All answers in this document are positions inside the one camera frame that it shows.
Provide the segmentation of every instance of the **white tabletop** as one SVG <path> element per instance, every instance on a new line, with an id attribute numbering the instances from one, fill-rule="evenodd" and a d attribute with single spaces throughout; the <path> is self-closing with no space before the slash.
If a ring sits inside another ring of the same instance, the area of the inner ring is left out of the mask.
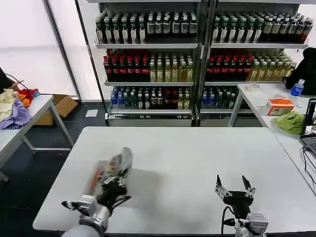
<path id="1" fill-rule="evenodd" d="M 283 129 L 277 127 L 273 122 L 273 119 L 277 116 L 268 116 L 262 111 L 262 107 L 267 103 L 268 99 L 273 99 L 276 95 L 282 95 L 285 98 L 290 99 L 289 90 L 285 88 L 284 84 L 260 84 L 260 91 L 258 92 L 249 92 L 247 90 L 247 87 L 248 85 L 246 84 L 238 85 L 238 88 L 244 95 L 244 99 L 251 107 L 252 111 L 256 114 L 261 124 L 265 127 L 268 127 L 274 133 L 285 151 L 291 157 L 294 164 L 299 169 L 303 178 L 306 180 L 306 182 L 316 195 L 316 187 L 313 185 L 313 182 L 309 175 L 304 171 L 305 164 L 301 150 L 304 143 L 301 142 L 300 135 L 289 134 Z M 305 114 L 310 98 L 313 97 L 301 96 L 298 100 L 300 108 L 295 107 L 294 110 L 301 114 Z M 308 156 L 311 158 L 312 161 L 314 161 L 314 165 L 316 165 L 314 155 L 308 152 Z M 312 167 L 311 164 L 309 164 L 308 166 L 308 171 L 314 177 L 314 180 L 316 180 L 316 170 Z"/>
<path id="2" fill-rule="evenodd" d="M 256 187 L 250 208 L 266 215 L 268 232 L 316 230 L 316 198 L 269 129 L 192 127 L 86 127 L 33 227 L 76 225 L 79 213 L 60 203 L 77 200 L 97 161 L 123 146 L 133 152 L 132 199 L 114 210 L 109 233 L 219 234 L 225 205 L 214 192 L 217 174 L 229 190 L 244 190 L 242 174 Z"/>
<path id="3" fill-rule="evenodd" d="M 47 104 L 53 99 L 52 95 L 40 95 L 35 97 L 30 106 L 26 109 L 29 114 L 34 117 L 39 111 L 46 110 Z M 2 151 L 10 142 L 13 141 L 15 136 L 20 132 L 20 130 L 0 130 L 0 151 Z"/>

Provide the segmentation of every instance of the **laptop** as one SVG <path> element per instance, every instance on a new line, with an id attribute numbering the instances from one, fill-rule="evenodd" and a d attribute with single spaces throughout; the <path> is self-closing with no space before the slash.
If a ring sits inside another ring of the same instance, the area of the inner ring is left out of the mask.
<path id="1" fill-rule="evenodd" d="M 316 155 L 316 98 L 308 102 L 301 140 Z"/>

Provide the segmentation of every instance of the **cable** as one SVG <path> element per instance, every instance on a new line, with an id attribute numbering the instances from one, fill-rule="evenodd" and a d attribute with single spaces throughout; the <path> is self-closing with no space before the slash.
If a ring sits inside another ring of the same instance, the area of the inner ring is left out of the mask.
<path id="1" fill-rule="evenodd" d="M 222 215 L 221 237 L 224 237 L 224 219 L 225 219 L 225 213 L 226 213 L 227 209 L 229 209 L 229 211 L 233 215 L 235 215 L 230 206 L 225 206 L 225 208 L 223 210 L 223 215 Z"/>
<path id="2" fill-rule="evenodd" d="M 307 159 L 310 161 L 310 163 L 312 164 L 312 166 L 314 167 L 314 169 L 316 170 L 315 165 L 313 164 L 313 162 L 311 161 L 311 159 L 308 157 L 308 155 L 306 154 L 306 151 L 310 151 L 311 149 L 309 147 L 302 147 L 303 150 L 303 158 L 304 158 L 304 170 L 305 172 L 309 175 L 309 177 L 311 178 L 313 185 L 316 185 L 316 182 L 314 181 L 312 175 L 310 174 L 310 172 L 307 170 L 307 162 L 306 162 L 306 157 Z"/>
<path id="3" fill-rule="evenodd" d="M 12 76 L 12 75 L 10 75 L 10 74 L 8 74 L 8 73 L 5 73 L 5 75 L 14 78 L 18 83 L 20 83 L 20 84 L 21 84 L 22 86 L 24 86 L 27 90 L 29 90 L 22 82 L 20 82 L 20 81 L 19 81 L 17 78 L 15 78 L 14 76 Z"/>

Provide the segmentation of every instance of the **green cloth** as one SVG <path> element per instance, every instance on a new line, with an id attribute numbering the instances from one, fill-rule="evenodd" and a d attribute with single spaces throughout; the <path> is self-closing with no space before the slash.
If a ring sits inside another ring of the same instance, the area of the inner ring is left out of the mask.
<path id="1" fill-rule="evenodd" d="M 288 114 L 284 114 L 273 121 L 276 125 L 288 133 L 301 134 L 304 126 L 305 116 L 298 112 L 291 111 Z"/>

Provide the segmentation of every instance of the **shelf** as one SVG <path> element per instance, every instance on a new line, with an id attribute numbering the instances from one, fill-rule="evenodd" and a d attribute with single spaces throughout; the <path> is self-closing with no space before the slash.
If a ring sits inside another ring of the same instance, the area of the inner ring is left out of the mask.
<path id="1" fill-rule="evenodd" d="M 233 110 L 225 109 L 202 109 L 201 114 L 231 114 Z M 239 114 L 252 114 L 251 110 L 239 110 Z"/>
<path id="2" fill-rule="evenodd" d="M 107 48 L 197 48 L 197 43 L 96 43 L 98 49 L 107 49 Z"/>
<path id="3" fill-rule="evenodd" d="M 283 83 L 282 81 L 206 81 L 205 85 L 238 85 L 246 83 Z"/>
<path id="4" fill-rule="evenodd" d="M 305 49 L 307 44 L 291 43 L 212 43 L 212 48 L 294 48 Z"/>
<path id="5" fill-rule="evenodd" d="M 253 3 L 316 4 L 316 1 L 315 1 L 315 0 L 219 0 L 219 2 L 253 2 Z"/>
<path id="6" fill-rule="evenodd" d="M 109 110 L 110 115 L 190 115 L 191 110 Z"/>
<path id="7" fill-rule="evenodd" d="M 110 86 L 193 86 L 193 82 L 105 82 Z"/>
<path id="8" fill-rule="evenodd" d="M 89 3 L 129 3 L 129 2 L 202 2 L 202 0 L 87 0 Z"/>

